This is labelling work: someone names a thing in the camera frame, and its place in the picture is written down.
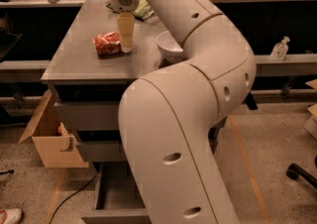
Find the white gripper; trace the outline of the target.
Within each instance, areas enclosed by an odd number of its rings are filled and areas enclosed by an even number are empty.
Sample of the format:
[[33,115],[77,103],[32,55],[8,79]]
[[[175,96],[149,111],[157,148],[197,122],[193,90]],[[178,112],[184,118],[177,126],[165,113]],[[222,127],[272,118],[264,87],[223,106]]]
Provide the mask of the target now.
[[135,17],[132,12],[138,8],[139,3],[140,0],[110,0],[113,10],[120,13],[117,17],[117,28],[123,53],[129,53],[133,49]]

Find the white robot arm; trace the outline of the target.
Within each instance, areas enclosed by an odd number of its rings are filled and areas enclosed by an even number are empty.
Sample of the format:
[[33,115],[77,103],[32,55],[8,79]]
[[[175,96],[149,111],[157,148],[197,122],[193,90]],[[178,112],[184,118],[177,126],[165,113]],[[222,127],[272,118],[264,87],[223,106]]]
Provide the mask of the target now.
[[239,224],[208,132],[251,91],[252,48],[209,0],[147,1],[185,55],[135,80],[119,105],[123,148],[150,221]]

